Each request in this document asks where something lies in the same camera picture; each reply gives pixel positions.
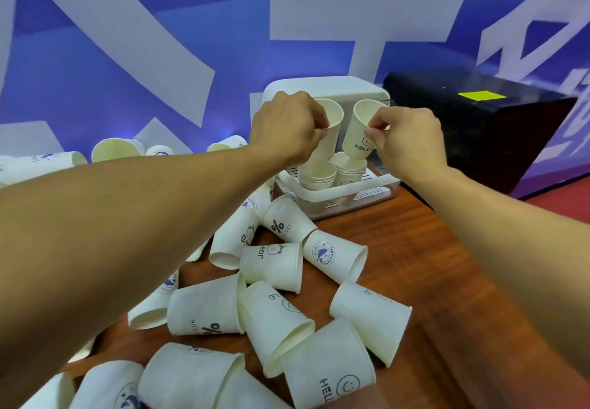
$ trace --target wooden table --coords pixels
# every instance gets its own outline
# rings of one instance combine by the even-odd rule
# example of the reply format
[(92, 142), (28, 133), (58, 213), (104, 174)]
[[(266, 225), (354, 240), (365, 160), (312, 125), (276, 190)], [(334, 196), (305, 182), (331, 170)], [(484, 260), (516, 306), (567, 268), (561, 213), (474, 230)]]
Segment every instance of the wooden table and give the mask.
[[(582, 407), (587, 383), (543, 343), (436, 213), (406, 190), (318, 226), (366, 244), (369, 258), (358, 283), (414, 308), (394, 363), (377, 370), (375, 389), (392, 408)], [(278, 241), (260, 228), (254, 244)], [(180, 286), (232, 273), (206, 260), (185, 263)], [(328, 308), (336, 290), (336, 283), (305, 263), (301, 293), (284, 295), (320, 329), (331, 321)], [(98, 337), (92, 356), (67, 368), (82, 376), (113, 359), (145, 365), (170, 341), (245, 353), (247, 370), (291, 403), (284, 375), (263, 377), (246, 336), (173, 337), (166, 325), (132, 331), (124, 318)]]

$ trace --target person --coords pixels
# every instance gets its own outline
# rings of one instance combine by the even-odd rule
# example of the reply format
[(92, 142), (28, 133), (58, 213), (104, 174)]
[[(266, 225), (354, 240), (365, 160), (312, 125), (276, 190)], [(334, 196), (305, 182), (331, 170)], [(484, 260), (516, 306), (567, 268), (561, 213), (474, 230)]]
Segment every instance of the person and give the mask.
[[(431, 204), (547, 342), (589, 377), (588, 226), (448, 167), (428, 109), (382, 108), (370, 126), (386, 168)], [(0, 190), (4, 407), (19, 408), (163, 283), (263, 182), (305, 162), (327, 127), (305, 92), (279, 92), (256, 114), (246, 147), (80, 166)]]

